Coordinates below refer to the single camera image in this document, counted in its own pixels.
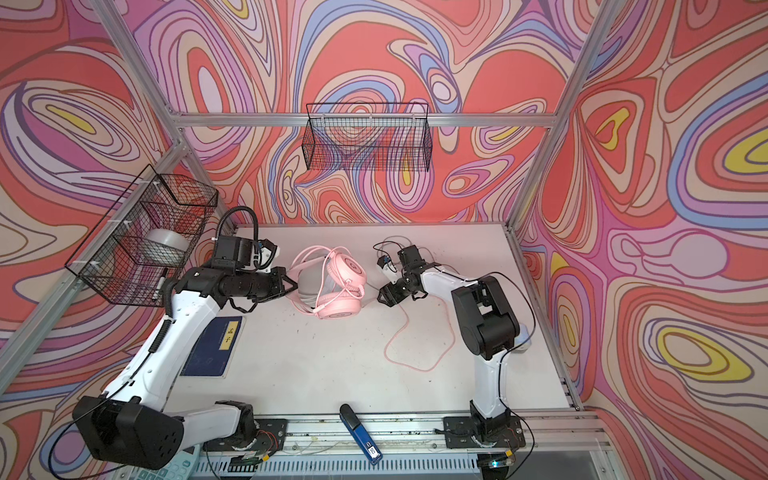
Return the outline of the blue black stapler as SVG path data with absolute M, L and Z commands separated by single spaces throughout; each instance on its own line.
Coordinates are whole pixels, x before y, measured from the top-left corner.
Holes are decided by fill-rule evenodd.
M 349 404 L 340 406 L 339 417 L 369 463 L 377 465 L 383 459 L 383 454 Z

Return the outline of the dark blue notebook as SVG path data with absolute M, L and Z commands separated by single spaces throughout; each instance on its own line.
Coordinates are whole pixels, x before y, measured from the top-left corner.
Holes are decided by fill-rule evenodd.
M 242 327 L 242 316 L 214 318 L 193 346 L 180 375 L 224 377 Z

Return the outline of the white tape roll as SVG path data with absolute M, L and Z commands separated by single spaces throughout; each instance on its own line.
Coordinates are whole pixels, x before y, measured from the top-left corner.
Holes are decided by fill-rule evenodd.
M 157 228 L 147 233 L 140 251 L 151 265 L 177 267 L 183 263 L 189 245 L 189 241 L 183 235 L 172 230 Z

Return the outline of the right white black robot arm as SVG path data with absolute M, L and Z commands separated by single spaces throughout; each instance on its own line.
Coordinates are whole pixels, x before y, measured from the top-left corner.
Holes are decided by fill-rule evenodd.
M 521 352 L 533 332 L 521 324 L 499 282 L 491 272 L 465 279 L 426 261 L 415 245 L 397 252 L 398 263 L 380 251 L 377 266 L 389 279 L 377 300 L 395 307 L 406 299 L 436 297 L 454 310 L 458 330 L 474 356 L 474 392 L 466 416 L 447 416 L 436 430 L 450 449 L 502 448 L 516 451 L 526 445 L 522 418 L 507 405 L 507 357 Z

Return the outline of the aluminium front rail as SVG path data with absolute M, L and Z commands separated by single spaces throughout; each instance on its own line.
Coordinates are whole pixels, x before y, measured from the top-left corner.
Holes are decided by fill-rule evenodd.
M 259 420 L 249 449 L 189 447 L 165 467 L 123 467 L 116 479 L 622 479 L 596 417 L 552 412 L 513 420 L 492 440 L 464 415 L 362 415 Z

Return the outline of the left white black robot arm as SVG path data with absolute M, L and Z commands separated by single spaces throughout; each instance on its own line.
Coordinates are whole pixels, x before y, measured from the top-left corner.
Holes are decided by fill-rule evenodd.
M 96 460 L 158 470 L 178 451 L 223 439 L 238 448 L 257 438 L 250 404 L 220 400 L 187 412 L 165 406 L 172 387 L 206 327 L 242 298 L 257 306 L 297 289 L 285 268 L 273 266 L 269 240 L 217 236 L 200 267 L 164 285 L 164 316 L 138 353 L 98 396 L 83 396 L 73 424 Z

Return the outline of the light green calculator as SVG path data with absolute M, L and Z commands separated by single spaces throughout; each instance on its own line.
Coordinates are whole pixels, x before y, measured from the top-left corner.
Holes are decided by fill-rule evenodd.
M 195 472 L 201 447 L 195 445 L 179 450 L 175 456 L 164 466 L 157 470 L 148 470 L 135 467 L 130 479 L 137 480 L 186 480 Z

